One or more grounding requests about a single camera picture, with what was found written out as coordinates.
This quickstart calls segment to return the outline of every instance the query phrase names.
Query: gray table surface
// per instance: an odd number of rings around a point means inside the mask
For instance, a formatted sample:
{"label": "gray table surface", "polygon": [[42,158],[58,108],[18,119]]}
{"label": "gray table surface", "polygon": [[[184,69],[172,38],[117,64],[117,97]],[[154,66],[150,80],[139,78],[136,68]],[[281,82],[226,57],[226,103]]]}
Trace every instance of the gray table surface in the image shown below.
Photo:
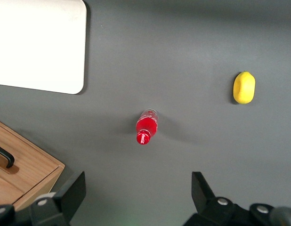
{"label": "gray table surface", "polygon": [[[180,226],[195,212],[192,171],[244,208],[291,207],[291,0],[86,5],[80,94],[0,86],[0,121],[67,165],[55,189],[86,172],[73,226]],[[255,97],[237,105],[245,70]],[[141,146],[146,108],[159,126]]]}

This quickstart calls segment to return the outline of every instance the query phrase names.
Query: white board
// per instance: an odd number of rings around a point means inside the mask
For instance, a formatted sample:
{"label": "white board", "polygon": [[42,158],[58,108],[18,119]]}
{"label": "white board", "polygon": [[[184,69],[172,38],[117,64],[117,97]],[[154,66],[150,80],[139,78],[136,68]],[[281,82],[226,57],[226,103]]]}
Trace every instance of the white board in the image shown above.
{"label": "white board", "polygon": [[86,15],[82,0],[0,0],[0,85],[80,92]]}

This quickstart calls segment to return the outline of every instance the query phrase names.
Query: yellow lemon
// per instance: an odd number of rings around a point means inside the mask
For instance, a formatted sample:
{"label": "yellow lemon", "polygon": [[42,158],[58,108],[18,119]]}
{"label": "yellow lemon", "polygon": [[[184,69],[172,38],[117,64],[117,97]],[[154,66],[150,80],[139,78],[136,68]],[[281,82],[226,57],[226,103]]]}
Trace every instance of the yellow lemon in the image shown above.
{"label": "yellow lemon", "polygon": [[255,79],[249,72],[240,73],[234,81],[234,99],[240,104],[249,103],[254,97]]}

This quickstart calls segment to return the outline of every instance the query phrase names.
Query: wooden box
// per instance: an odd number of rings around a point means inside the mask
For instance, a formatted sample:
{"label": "wooden box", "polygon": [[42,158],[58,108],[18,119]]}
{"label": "wooden box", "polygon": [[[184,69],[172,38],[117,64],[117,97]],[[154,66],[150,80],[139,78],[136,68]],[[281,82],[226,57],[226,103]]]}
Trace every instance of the wooden box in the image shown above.
{"label": "wooden box", "polygon": [[29,206],[48,193],[65,165],[0,122],[0,147],[12,154],[14,165],[0,154],[0,205],[16,210]]}

